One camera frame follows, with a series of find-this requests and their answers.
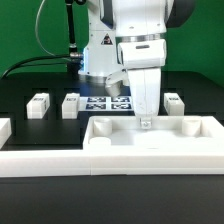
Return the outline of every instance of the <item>small white block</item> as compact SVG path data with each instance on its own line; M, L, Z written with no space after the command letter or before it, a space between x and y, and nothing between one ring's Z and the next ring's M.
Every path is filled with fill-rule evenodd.
M170 116L184 116L185 105L177 93L164 94L164 107Z
M11 122L9 118L0 119L0 149L12 134Z
M42 119L50 106L48 93L36 94L27 104L28 119Z
M67 94L62 103L62 118L76 119L79 112L79 98L77 93Z

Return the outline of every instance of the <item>white foam piece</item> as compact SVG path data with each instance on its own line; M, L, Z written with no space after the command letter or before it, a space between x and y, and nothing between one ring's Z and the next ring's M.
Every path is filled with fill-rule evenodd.
M164 107L169 116L184 116L185 105L177 93L164 94Z
M0 149L12 134L11 121L9 118L0 118Z
M42 119L50 107L50 97L48 93L37 93L27 104L28 119Z
M0 177L90 175L89 156L81 150L1 152Z
M200 133L182 133L184 119L153 117L142 130L136 117L107 117L112 133L94 135L91 117L84 150L0 152L0 176L224 174L224 127L201 117Z
M69 93L65 96L62 103L62 118L76 119L79 112L79 98L80 94Z

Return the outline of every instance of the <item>white tray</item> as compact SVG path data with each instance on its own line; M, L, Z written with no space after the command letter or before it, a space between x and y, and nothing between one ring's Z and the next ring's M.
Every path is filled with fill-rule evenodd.
M103 141L94 140L102 137L94 133L94 122L105 118L111 123L102 129ZM193 127L199 119L199 133L183 134L183 119ZM2 151L0 177L224 174L224 128L213 117L155 117L151 130L142 130L136 117L91 117L83 147Z

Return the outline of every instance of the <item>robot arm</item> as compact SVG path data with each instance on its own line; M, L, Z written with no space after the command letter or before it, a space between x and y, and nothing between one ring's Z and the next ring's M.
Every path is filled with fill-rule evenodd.
M134 112L143 128L149 129L150 119L157 116L160 103L161 67L166 60L166 32L174 3L182 0L112 0L116 29L118 61L124 72L106 80L109 94L119 94L117 83L130 85ZM182 23L191 13L182 18Z

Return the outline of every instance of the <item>green wall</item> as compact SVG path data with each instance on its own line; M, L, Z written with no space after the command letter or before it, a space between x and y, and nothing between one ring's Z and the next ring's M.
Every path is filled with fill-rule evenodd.
M30 57L46 55L38 46L34 25L41 0L0 1L0 73ZM224 86L224 1L196 0L196 10L184 26L167 33L169 71L195 71ZM48 0L40 23L44 46L55 54L67 53L67 18L64 0ZM74 5L79 48L88 42L87 11ZM17 71L65 71L64 65L23 68Z

